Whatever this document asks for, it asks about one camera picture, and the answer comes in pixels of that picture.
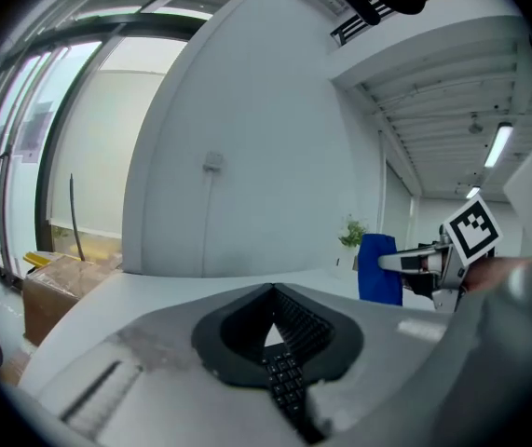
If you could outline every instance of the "potted plant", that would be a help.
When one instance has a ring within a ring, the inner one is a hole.
[[[362,236],[367,233],[367,226],[349,215],[346,219],[344,234],[338,237],[342,244],[340,257],[336,260],[336,266],[347,269],[356,269],[356,256],[361,245]]]

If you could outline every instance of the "fluorescent light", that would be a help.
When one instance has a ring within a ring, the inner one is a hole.
[[[487,160],[485,161],[485,166],[487,168],[492,168],[496,165],[499,156],[501,156],[504,147],[506,147],[506,142],[508,142],[513,130],[514,128],[510,123],[501,123],[499,125],[498,134],[496,135],[496,139],[493,141],[493,146],[491,147],[489,156],[487,156]]]
[[[479,193],[480,190],[481,187],[472,187],[471,191],[467,194],[467,198],[473,198]]]

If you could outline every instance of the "cable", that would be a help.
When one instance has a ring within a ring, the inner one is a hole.
[[[79,232],[77,231],[77,222],[75,221],[75,195],[73,188],[73,174],[71,174],[71,179],[69,180],[69,198],[71,199],[71,220],[73,222],[73,232],[75,233],[75,243],[77,244],[77,251],[79,252],[79,259],[82,262],[86,261],[86,258],[83,256],[83,250],[81,250],[81,240],[79,240]]]
[[[213,170],[206,170],[208,181],[208,196],[206,200],[206,215],[203,221],[203,240],[201,243],[201,277],[206,275],[206,241],[208,239],[208,219],[210,217],[211,188],[213,187]]]

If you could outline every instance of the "white table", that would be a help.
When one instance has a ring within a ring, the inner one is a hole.
[[[109,334],[152,311],[258,283],[295,283],[359,299],[356,272],[335,268],[243,278],[163,278],[116,274],[75,305],[32,356],[19,386],[32,396],[70,362]],[[433,309],[427,298],[404,292],[404,306]]]

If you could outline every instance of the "white curved wall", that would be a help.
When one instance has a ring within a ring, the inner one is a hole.
[[[300,0],[232,0],[189,42],[133,153],[126,271],[224,277],[331,266],[347,215],[375,230],[377,130],[325,77],[332,29]],[[212,182],[208,151],[225,161]]]

